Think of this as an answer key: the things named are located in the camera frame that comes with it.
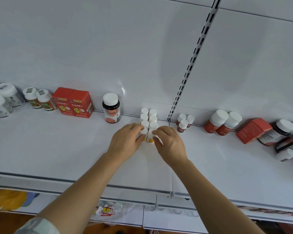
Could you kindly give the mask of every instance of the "product box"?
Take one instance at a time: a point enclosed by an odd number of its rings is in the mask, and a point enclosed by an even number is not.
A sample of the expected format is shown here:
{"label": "product box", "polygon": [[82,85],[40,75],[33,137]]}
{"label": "product box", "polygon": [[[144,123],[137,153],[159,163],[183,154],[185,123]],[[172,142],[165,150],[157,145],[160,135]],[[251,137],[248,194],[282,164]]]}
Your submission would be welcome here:
{"label": "product box", "polygon": [[61,113],[64,115],[75,116],[73,109],[68,102],[68,97],[72,92],[73,89],[59,87],[52,95],[54,102],[57,104]]}
{"label": "product box", "polygon": [[73,90],[68,101],[76,117],[90,117],[93,105],[88,91]]}
{"label": "product box", "polygon": [[243,142],[243,144],[247,144],[271,129],[271,125],[269,125],[269,123],[266,122],[263,118],[256,118],[250,121],[236,135]]}

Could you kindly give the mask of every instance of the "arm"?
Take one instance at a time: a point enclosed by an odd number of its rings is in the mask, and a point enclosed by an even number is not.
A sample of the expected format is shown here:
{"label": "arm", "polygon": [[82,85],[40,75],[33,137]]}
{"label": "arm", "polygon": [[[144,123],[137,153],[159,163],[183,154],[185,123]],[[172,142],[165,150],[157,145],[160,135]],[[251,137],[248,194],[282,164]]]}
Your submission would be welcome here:
{"label": "arm", "polygon": [[174,128],[161,126],[153,131],[155,146],[163,160],[173,169],[186,187],[208,233],[259,233],[241,210],[217,190],[188,160],[185,145]]}
{"label": "arm", "polygon": [[142,128],[133,123],[118,130],[108,151],[37,217],[49,220],[60,233],[82,233],[109,180],[139,148],[144,135],[137,135]]}

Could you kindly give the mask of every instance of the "sleeve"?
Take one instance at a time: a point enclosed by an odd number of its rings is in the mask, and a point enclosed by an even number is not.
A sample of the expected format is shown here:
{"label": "sleeve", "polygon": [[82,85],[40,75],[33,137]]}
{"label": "sleeve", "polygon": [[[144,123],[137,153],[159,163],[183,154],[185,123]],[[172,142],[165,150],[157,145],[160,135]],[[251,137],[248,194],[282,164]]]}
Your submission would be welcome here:
{"label": "sleeve", "polygon": [[25,223],[14,234],[60,234],[58,229],[48,220],[35,217]]}

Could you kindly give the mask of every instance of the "right hand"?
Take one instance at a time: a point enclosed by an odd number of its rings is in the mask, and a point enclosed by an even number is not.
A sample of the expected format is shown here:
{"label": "right hand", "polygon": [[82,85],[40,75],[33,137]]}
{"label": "right hand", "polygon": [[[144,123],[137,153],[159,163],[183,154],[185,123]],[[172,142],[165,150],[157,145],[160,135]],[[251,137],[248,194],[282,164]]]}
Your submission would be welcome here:
{"label": "right hand", "polygon": [[161,126],[152,133],[162,140],[163,144],[153,137],[158,153],[171,168],[188,161],[185,145],[174,128]]}

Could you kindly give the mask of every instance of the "orange box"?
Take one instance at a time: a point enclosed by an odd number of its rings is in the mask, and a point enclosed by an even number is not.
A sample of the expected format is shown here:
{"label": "orange box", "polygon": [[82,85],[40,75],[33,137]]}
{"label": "orange box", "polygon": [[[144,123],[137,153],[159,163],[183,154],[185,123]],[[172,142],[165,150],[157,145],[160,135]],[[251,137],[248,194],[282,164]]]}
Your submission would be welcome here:
{"label": "orange box", "polygon": [[269,125],[269,123],[263,118],[256,118],[237,132],[236,135],[243,142],[243,144],[247,144],[271,129],[271,125]]}
{"label": "orange box", "polygon": [[76,117],[90,117],[93,105],[88,91],[73,90],[68,97],[68,101]]}
{"label": "orange box", "polygon": [[68,97],[71,94],[71,92],[73,92],[73,89],[59,87],[52,95],[52,98],[54,102],[57,104],[62,114],[75,116],[73,109],[71,108],[70,103],[68,102]]}

